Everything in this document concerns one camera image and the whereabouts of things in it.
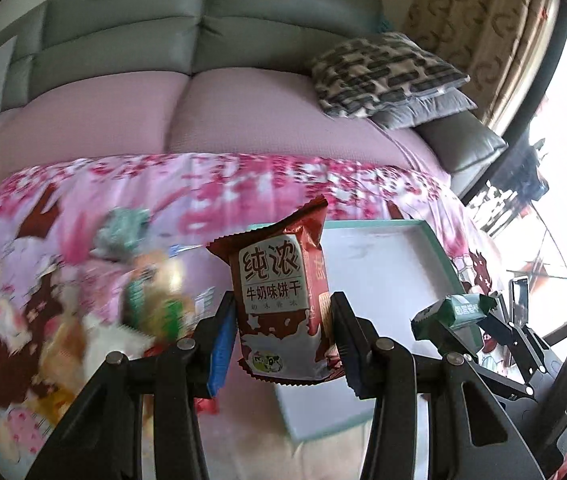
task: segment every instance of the beige patterned curtain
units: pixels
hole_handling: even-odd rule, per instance
[[[536,74],[558,8],[559,0],[415,0],[403,29],[468,72],[461,90],[476,102],[475,115],[505,129],[513,100],[520,104]]]

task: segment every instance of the red snack wrapper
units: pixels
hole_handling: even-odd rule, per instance
[[[276,224],[208,246],[230,266],[240,365],[255,378],[318,384],[343,375],[319,243],[326,210],[321,196]]]

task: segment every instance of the floral bedsheet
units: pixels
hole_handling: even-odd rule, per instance
[[[38,377],[46,323],[115,206],[148,208],[149,236],[199,244],[274,222],[323,194],[328,219],[422,219],[467,291],[497,288],[498,262],[464,206],[417,171],[273,155],[113,156],[20,171],[0,185],[0,472],[20,480],[72,396]]]

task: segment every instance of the green wrapped candy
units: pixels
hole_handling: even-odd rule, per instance
[[[132,280],[126,286],[126,313],[124,321],[128,326],[141,329],[142,310],[144,309],[144,282],[142,280]]]
[[[436,321],[457,331],[476,324],[496,307],[497,300],[483,294],[453,294],[419,312],[412,320],[412,332],[417,340],[428,339],[429,327]]]
[[[93,256],[117,262],[129,260],[144,240],[149,222],[147,209],[116,207],[95,235]]]

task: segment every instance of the gray headboard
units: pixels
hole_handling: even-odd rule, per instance
[[[381,0],[48,0],[0,32],[0,45],[17,36],[2,109],[121,72],[304,73],[334,44],[376,32],[381,17]]]

